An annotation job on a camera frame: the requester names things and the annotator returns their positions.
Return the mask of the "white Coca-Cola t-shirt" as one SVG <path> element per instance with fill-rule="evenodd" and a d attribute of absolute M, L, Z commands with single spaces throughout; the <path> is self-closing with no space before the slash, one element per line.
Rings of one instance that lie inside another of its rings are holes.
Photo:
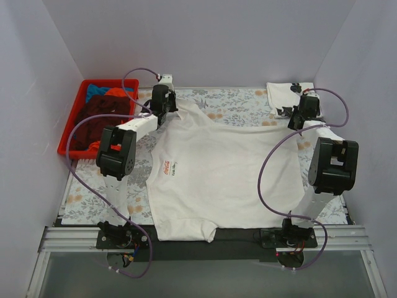
<path fill-rule="evenodd" d="M 219 124 L 179 100 L 146 182 L 161 241 L 211 242 L 218 228 L 272 228 L 304 195 L 297 140 L 278 126 Z"/>

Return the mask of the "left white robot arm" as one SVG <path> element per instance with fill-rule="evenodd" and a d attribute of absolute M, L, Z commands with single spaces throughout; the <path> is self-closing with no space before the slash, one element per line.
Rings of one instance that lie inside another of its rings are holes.
<path fill-rule="evenodd" d="M 117 248 L 128 248 L 143 236 L 128 222 L 127 181 L 135 166 L 136 143 L 162 126 L 167 113 L 175 111 L 172 83 L 159 83 L 153 87 L 152 98 L 138 118 L 116 127 L 108 126 L 102 133 L 96 165 L 104 177 L 105 199 L 110 203 L 110 210 L 98 226 Z"/>

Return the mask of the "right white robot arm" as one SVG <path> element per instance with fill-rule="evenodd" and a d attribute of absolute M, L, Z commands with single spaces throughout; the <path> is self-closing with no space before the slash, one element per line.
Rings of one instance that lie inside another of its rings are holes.
<path fill-rule="evenodd" d="M 314 140 L 314 152 L 308 169 L 308 188 L 290 212 L 304 217 L 284 218 L 275 236 L 287 247 L 303 246 L 313 239 L 313 221 L 328 202 L 351 190 L 355 183 L 359 144 L 338 137 L 326 124 L 316 121 L 319 110 L 319 97 L 313 91 L 305 91 L 288 123 L 293 130 L 307 129 L 303 133 Z"/>

